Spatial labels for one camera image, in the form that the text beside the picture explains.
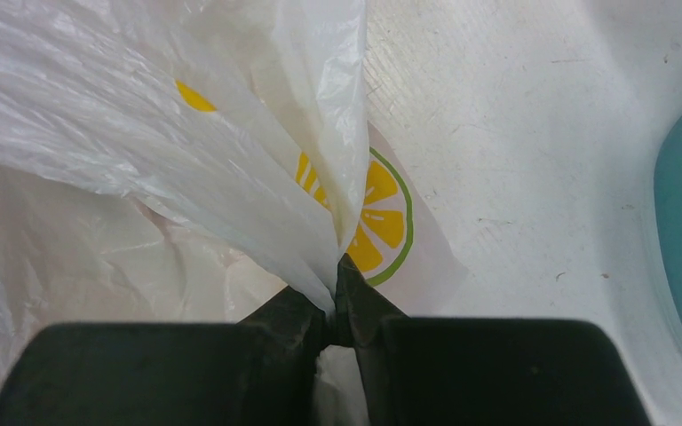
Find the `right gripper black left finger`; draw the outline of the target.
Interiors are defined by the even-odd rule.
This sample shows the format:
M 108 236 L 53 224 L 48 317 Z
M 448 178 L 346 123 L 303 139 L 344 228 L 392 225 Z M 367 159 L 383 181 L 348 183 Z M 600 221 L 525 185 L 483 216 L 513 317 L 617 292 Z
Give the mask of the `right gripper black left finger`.
M 324 314 L 285 288 L 226 323 L 63 323 L 0 389 L 0 425 L 308 425 Z

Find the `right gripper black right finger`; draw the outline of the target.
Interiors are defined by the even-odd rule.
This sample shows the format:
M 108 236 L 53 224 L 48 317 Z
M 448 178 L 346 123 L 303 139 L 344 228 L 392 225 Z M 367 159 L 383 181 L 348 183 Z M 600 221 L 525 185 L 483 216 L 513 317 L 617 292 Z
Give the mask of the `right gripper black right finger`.
M 374 425 L 650 423 L 590 322 L 410 317 L 349 256 L 337 272 L 337 338 L 354 349 Z

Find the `white plastic grocery bag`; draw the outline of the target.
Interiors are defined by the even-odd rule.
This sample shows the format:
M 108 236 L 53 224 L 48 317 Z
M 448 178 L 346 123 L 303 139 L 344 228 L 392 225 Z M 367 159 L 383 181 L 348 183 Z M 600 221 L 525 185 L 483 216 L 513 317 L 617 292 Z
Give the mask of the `white plastic grocery bag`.
M 369 122 L 363 1 L 0 1 L 0 385 L 43 327 L 227 322 L 464 267 Z

